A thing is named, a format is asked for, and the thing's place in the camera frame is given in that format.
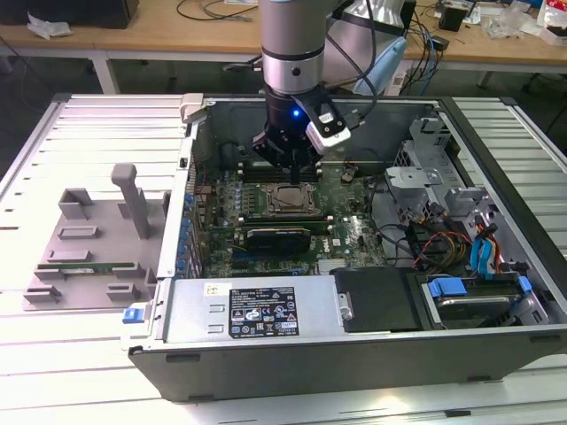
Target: blue clip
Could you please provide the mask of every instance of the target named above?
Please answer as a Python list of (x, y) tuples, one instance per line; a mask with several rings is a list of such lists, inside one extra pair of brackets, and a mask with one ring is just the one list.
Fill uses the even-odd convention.
[(143, 308), (127, 308), (124, 310), (122, 316), (122, 323), (131, 325), (134, 323), (144, 323), (144, 309)]
[(460, 277), (438, 277), (428, 283), (431, 296), (467, 295), (467, 289)]
[(524, 294), (532, 292), (532, 284), (530, 283), (530, 281), (528, 280), (527, 277), (520, 276), (518, 278), (517, 282), (520, 285), (520, 288), (522, 288), (522, 291), (524, 292)]

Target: warning label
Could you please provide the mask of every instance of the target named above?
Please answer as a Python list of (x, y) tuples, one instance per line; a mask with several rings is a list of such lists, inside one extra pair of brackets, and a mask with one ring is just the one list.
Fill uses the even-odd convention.
[(229, 334), (233, 338), (299, 335), (293, 288), (231, 290)]

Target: sticker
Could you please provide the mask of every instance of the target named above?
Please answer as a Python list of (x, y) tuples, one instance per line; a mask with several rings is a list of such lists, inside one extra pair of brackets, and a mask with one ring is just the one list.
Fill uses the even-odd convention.
[(250, 288), (229, 293), (229, 334), (233, 338), (299, 335), (293, 288)]
[(227, 296), (232, 288), (232, 283), (207, 283), (203, 297), (221, 297)]

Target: gray stand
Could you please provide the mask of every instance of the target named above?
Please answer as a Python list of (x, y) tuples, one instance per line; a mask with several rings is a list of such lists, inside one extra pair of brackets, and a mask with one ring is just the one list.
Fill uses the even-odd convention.
[(153, 297), (167, 197), (146, 201), (135, 178), (131, 164), (114, 168), (126, 204), (65, 190), (62, 216), (24, 294), (25, 310), (122, 308)]

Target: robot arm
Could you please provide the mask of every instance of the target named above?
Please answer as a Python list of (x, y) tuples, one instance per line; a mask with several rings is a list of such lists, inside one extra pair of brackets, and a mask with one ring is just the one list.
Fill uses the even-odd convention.
[(337, 0), (260, 0), (267, 121), (252, 147), (288, 171), (292, 183), (326, 150), (350, 138), (320, 85), (326, 19), (336, 5)]

